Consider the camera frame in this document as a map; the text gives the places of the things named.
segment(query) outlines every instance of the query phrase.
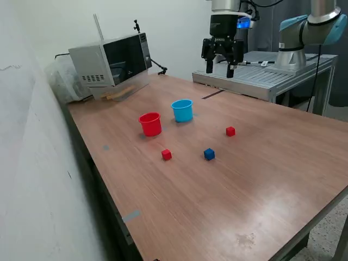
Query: floor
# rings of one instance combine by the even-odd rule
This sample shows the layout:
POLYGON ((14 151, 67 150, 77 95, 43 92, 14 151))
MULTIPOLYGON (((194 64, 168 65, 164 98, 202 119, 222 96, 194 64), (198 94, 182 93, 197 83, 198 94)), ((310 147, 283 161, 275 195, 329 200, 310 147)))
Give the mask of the floor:
MULTIPOLYGON (((305 110, 307 104, 299 109, 305 110)), ((348 122, 348 107, 329 107, 327 117, 348 122)), ((308 247, 291 261, 330 261, 334 256, 348 213, 348 197, 333 209, 310 233, 308 247)))

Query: blue cup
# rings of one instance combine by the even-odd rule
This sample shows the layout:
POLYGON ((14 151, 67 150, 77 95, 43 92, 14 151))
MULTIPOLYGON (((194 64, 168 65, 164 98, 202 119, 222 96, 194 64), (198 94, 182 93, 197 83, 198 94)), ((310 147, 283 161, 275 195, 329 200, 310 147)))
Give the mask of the blue cup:
POLYGON ((174 117, 176 122, 186 122, 192 120, 194 114, 192 112, 191 100, 179 100, 172 103, 174 117))

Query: metal frame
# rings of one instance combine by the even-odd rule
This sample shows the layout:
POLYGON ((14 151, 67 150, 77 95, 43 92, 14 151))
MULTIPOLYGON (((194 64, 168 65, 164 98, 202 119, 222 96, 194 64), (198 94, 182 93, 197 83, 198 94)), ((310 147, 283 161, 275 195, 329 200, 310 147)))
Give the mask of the metal frame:
MULTIPOLYGON (((315 54, 306 54, 307 60, 317 57, 315 54)), ((331 93, 337 55, 322 55, 319 63, 318 74, 330 71, 327 75, 327 84, 318 84, 315 95, 313 113, 325 115, 328 100, 331 93)), ((245 54, 247 61, 275 61, 276 52, 249 52, 245 54)), ((234 78, 226 78, 226 64, 220 63, 214 66, 214 72, 207 74, 203 71, 192 73, 195 83, 214 86, 222 90, 236 92, 238 94, 252 96, 260 100, 276 102, 276 97, 289 91, 301 83, 315 77, 316 67, 308 63, 305 70, 297 75, 287 75, 277 72, 268 72, 261 66, 239 66, 234 73, 234 78)))

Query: red cup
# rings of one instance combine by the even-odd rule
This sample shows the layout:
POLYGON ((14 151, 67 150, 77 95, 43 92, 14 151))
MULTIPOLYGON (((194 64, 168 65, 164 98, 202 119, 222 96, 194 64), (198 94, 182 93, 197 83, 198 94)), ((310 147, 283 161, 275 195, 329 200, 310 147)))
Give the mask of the red cup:
POLYGON ((162 132, 161 115, 159 113, 147 113, 140 116, 139 122, 142 125, 142 130, 145 136, 153 137, 162 132))

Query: blue cube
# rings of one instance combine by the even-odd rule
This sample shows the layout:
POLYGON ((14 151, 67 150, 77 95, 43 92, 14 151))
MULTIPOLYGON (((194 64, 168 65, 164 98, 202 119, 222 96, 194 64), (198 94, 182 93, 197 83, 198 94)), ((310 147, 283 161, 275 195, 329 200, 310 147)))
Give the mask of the blue cube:
POLYGON ((207 160, 215 159, 215 152, 211 148, 209 148, 206 151, 204 151, 204 157, 207 160))

